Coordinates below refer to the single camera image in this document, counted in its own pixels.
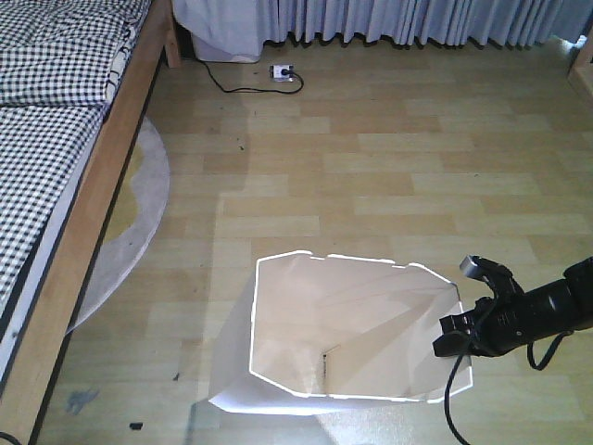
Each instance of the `round rug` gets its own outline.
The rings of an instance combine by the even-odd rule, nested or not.
[[[69,331],[109,298],[142,258],[169,198],[170,168],[162,139],[144,118],[95,267]]]

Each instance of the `laminate floor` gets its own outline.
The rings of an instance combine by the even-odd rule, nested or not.
[[[196,62],[163,69],[147,116],[168,150],[170,202],[138,266],[73,335],[39,443],[457,443],[440,403],[221,412],[206,401],[213,340],[272,254],[420,262],[458,284],[466,309],[490,295],[460,273],[468,254],[504,263],[524,289],[593,255],[593,114],[566,81],[572,56],[555,41],[355,41],[212,66],[227,88],[289,89],[268,66],[292,63],[298,95],[226,95]],[[474,358],[456,425],[476,445],[593,443],[592,347],[593,330],[567,338],[543,372],[525,348]]]

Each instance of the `white shopping bag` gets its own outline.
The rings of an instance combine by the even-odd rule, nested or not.
[[[419,264],[295,251],[259,259],[214,346],[209,399],[233,413],[318,414],[441,401],[455,358],[432,342],[462,312]],[[451,394],[472,385],[470,358]]]

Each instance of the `power cord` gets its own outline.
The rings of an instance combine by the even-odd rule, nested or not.
[[[206,70],[208,71],[208,76],[210,77],[210,79],[224,93],[277,93],[279,95],[295,95],[300,90],[302,90],[303,87],[305,86],[305,81],[303,80],[303,78],[300,75],[298,75],[294,70],[284,69],[284,70],[282,70],[283,76],[290,75],[290,76],[296,77],[300,81],[300,85],[298,86],[298,88],[296,90],[285,91],[285,90],[277,90],[274,88],[272,88],[272,89],[252,88],[250,86],[240,86],[238,88],[233,88],[231,90],[227,90],[226,88],[224,88],[221,85],[221,83],[219,81],[216,80],[216,78],[214,77],[214,74],[212,74],[212,71],[211,71],[208,63],[206,63],[204,60],[200,60],[199,58],[197,58],[196,61],[206,67]]]
[[[4,433],[0,431],[0,439],[4,439],[5,441],[11,443],[12,445],[21,445],[21,443],[15,438],[14,436]]]
[[[461,435],[461,433],[459,432],[459,430],[455,427],[455,424],[453,423],[453,418],[451,417],[451,410],[450,410],[451,387],[453,385],[453,380],[455,379],[455,375],[457,374],[457,371],[459,370],[459,367],[461,365],[461,361],[463,360],[463,357],[465,355],[470,353],[470,347],[472,346],[472,344],[478,345],[480,349],[487,351],[487,348],[485,349],[485,345],[480,343],[477,333],[479,332],[479,328],[482,325],[482,323],[484,322],[484,320],[490,315],[490,313],[492,313],[492,311],[496,307],[497,307],[497,304],[495,302],[495,304],[493,304],[488,309],[488,311],[486,311],[475,323],[475,325],[472,329],[472,332],[470,333],[469,336],[467,336],[467,340],[463,344],[463,348],[461,349],[460,355],[457,357],[455,364],[453,364],[453,368],[451,369],[451,373],[449,374],[449,377],[448,377],[447,385],[445,386],[445,399],[443,402],[444,409],[445,409],[445,418],[447,419],[448,428],[451,430],[451,433],[453,433],[453,436],[455,436],[455,439],[457,439],[457,441],[461,445],[472,445],[472,444],[470,442],[468,442]],[[544,358],[541,360],[540,363],[536,363],[536,360],[534,358],[534,343],[533,342],[529,343],[527,345],[527,360],[529,361],[530,366],[537,371],[542,371],[546,366],[548,366],[550,360],[552,359],[554,353],[560,346],[560,343],[562,342],[562,340],[565,337],[572,335],[573,333],[574,333],[574,331],[565,331],[565,332],[558,334],[554,338],[552,343],[549,345],[548,351],[544,354]]]

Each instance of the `checkered blanket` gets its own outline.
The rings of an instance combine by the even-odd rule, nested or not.
[[[0,1],[0,105],[109,103],[149,3]]]
[[[0,0],[0,313],[117,92],[150,0]]]
[[[103,112],[0,108],[0,307]]]

